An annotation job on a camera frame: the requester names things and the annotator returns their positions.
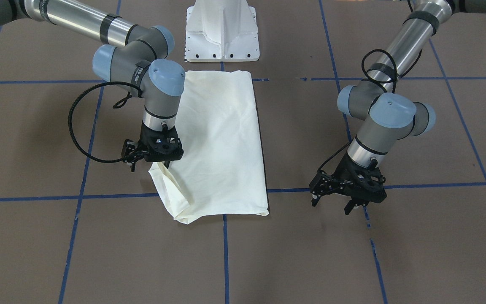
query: white plastic mount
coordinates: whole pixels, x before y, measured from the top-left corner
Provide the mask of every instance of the white plastic mount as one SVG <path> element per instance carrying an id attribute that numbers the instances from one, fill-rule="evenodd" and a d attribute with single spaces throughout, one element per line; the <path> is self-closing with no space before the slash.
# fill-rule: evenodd
<path id="1" fill-rule="evenodd" d="M 187 9 L 185 31 L 189 62 L 256 61 L 260 57 L 256 10 L 246 0 L 196 0 Z"/>

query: blue joint cap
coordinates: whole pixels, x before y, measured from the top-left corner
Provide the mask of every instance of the blue joint cap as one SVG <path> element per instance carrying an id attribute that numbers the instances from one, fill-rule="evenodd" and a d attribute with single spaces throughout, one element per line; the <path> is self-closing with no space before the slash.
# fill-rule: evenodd
<path id="1" fill-rule="evenodd" d="M 353 89 L 355 85 L 347 85 L 344 87 L 341 92 L 339 92 L 339 97 L 337 97 L 337 108 L 339 108 L 340 112 L 353 117 L 350 115 L 350 108 L 349 108 L 349 98 L 351 89 Z"/>
<path id="2" fill-rule="evenodd" d="M 110 81 L 113 52 L 115 46 L 104 44 L 93 55 L 93 72 L 104 81 Z"/>
<path id="3" fill-rule="evenodd" d="M 158 29 L 162 33 L 162 36 L 164 36 L 164 39 L 166 39 L 166 44 L 168 45 L 168 54 L 170 54 L 176 46 L 174 36 L 167 28 L 162 25 L 155 25 L 154 28 Z"/>
<path id="4" fill-rule="evenodd" d="M 378 125 L 400 129 L 410 125 L 417 108 L 408 98 L 393 93 L 380 95 L 370 108 L 370 118 Z"/>
<path id="5" fill-rule="evenodd" d="M 434 109 L 432 109 L 432 106 L 430 106 L 430 104 L 426 104 L 426 103 L 422 103 L 422 104 L 423 104 L 423 106 L 425 106 L 425 108 L 429 112 L 429 123 L 427 124 L 427 127 L 424 129 L 423 132 L 421 132 L 420 135 L 430 131 L 430 129 L 432 129 L 432 127 L 434 127 L 434 124 L 436 124 L 436 112 L 434 112 Z"/>
<path id="6" fill-rule="evenodd" d="M 185 70 L 179 63 L 157 59 L 149 67 L 149 78 L 161 92 L 170 96 L 181 96 L 185 84 Z"/>

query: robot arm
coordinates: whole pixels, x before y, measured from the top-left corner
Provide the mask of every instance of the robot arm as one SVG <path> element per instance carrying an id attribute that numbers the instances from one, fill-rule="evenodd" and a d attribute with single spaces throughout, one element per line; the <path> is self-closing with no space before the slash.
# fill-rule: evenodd
<path id="1" fill-rule="evenodd" d="M 168 29 L 142 27 L 75 0 L 0 0 L 0 26 L 26 18 L 48 21 L 102 42 L 104 46 L 93 56 L 95 74 L 104 81 L 132 84 L 120 87 L 144 99 L 140 140 L 126 140 L 121 153 L 131 171 L 142 158 L 148 162 L 181 159 L 183 150 L 174 125 L 185 71 L 165 59 L 174 48 Z"/>
<path id="2" fill-rule="evenodd" d="M 372 52 L 365 56 L 362 69 L 366 78 L 357 86 L 343 88 L 337 99 L 341 112 L 364 123 L 335 172 L 328 175 L 320 168 L 311 181 L 313 206 L 327 194 L 350 196 L 345 207 L 348 215 L 357 206 L 386 198 L 386 179 L 378 166 L 397 140 L 421 135 L 436 121 L 430 105 L 394 94 L 396 82 L 411 69 L 440 24 L 455 12 L 486 13 L 486 0 L 418 0 L 388 48 L 372 51 L 383 54 L 368 70 L 363 64 Z"/>

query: white cloth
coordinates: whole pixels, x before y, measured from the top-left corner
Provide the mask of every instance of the white cloth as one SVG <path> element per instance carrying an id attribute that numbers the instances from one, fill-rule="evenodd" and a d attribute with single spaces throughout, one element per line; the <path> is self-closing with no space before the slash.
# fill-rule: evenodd
<path id="1" fill-rule="evenodd" d="M 175 123 L 183 158 L 149 170 L 166 210 L 189 224 L 204 215 L 266 216 L 258 114 L 249 72 L 188 71 Z"/>

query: cloth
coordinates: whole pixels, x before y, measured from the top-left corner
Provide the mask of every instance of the cloth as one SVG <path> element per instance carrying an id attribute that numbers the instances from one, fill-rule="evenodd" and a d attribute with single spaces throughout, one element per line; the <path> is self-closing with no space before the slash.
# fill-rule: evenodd
<path id="1" fill-rule="evenodd" d="M 249 72 L 188 71 L 175 126 L 183 158 L 149 170 L 166 210 L 189 224 L 204 215 L 266 216 L 258 113 Z"/>

